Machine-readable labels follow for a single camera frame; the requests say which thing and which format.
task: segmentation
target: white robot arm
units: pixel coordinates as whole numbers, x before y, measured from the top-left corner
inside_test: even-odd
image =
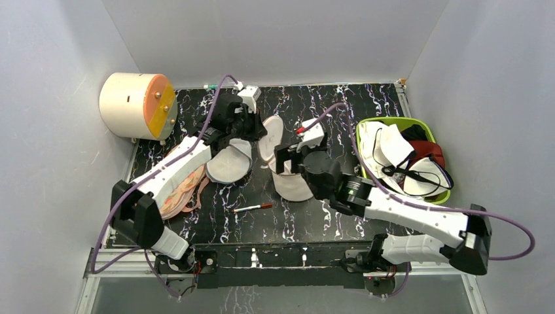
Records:
[[[313,120],[303,122],[309,126]],[[375,263],[398,265],[405,262],[448,262],[474,275],[485,275],[491,240],[491,225],[485,216],[415,209],[393,200],[374,187],[372,181],[341,172],[340,164],[327,154],[326,135],[316,124],[301,135],[298,143],[276,147],[276,169],[291,160],[291,169],[300,173],[317,200],[345,215],[380,219],[406,226],[420,235],[377,235],[370,253],[360,254],[359,266],[372,269]],[[428,203],[400,194],[400,199],[426,207]],[[485,211],[481,206],[471,209]]]
[[[187,252],[190,251],[190,245],[164,226],[159,208],[195,169],[209,162],[219,151],[227,147],[230,139],[258,141],[267,134],[256,106],[259,95],[260,90],[256,86],[246,86],[237,95],[220,95],[213,104],[214,115],[201,139],[197,136],[186,136],[177,148],[149,172],[130,183],[116,183],[112,191],[112,206],[134,184],[143,181],[155,171],[160,171],[122,202],[110,222],[112,228],[141,248],[153,249],[174,260],[178,267],[182,263],[188,268],[190,261],[187,260]],[[200,130],[204,123],[205,120],[199,121],[197,128]],[[174,162],[176,157],[183,155],[197,141],[199,143],[191,153]]]

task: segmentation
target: gray wall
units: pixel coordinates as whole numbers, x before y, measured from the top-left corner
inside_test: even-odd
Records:
[[[98,111],[137,71],[100,0],[0,3],[0,312],[72,313],[131,144]]]
[[[522,222],[537,248],[491,262],[478,281],[491,314],[553,313],[555,3],[451,0],[408,79],[413,116],[431,127],[471,202]],[[494,222],[493,255],[527,245]]]
[[[103,0],[142,72],[177,87],[406,78],[448,0]]]

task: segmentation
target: white cylinder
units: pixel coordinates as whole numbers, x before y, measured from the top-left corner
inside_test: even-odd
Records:
[[[161,74],[113,73],[102,87],[99,107],[106,126],[121,137],[166,139],[177,118],[173,86]]]

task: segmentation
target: pen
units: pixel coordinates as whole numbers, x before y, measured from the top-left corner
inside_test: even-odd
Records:
[[[271,208],[272,207],[272,203],[264,203],[264,204],[260,204],[260,205],[253,205],[253,206],[248,206],[248,207],[243,207],[243,208],[236,208],[233,210],[234,213],[239,213],[241,211],[250,211],[251,209],[259,209],[259,208]]]

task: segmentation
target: black tabletop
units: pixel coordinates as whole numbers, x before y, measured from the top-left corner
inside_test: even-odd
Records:
[[[318,86],[277,86],[261,88],[257,105],[262,120],[273,114],[285,124],[284,143],[303,120],[320,115],[327,107],[343,101],[352,108],[353,127],[364,118],[402,116],[399,98],[393,84],[350,84]],[[208,112],[213,90],[177,90],[178,123],[166,140],[140,140],[133,164],[132,179],[158,163],[187,134],[194,121]],[[328,132],[329,154],[342,164],[346,173],[358,173],[360,165],[351,148],[347,118],[341,109],[324,121]],[[259,243],[283,241],[341,241],[372,239],[374,234],[387,232],[398,236],[411,230],[382,220],[345,216],[331,209],[324,201],[310,199],[291,202],[275,191],[270,170],[259,157],[253,144],[253,168],[241,180],[224,185],[210,183],[202,192],[202,207],[193,213],[180,213],[166,225],[191,243]],[[234,214],[233,208],[272,202],[271,209],[258,209]],[[116,235],[109,246],[129,245]]]

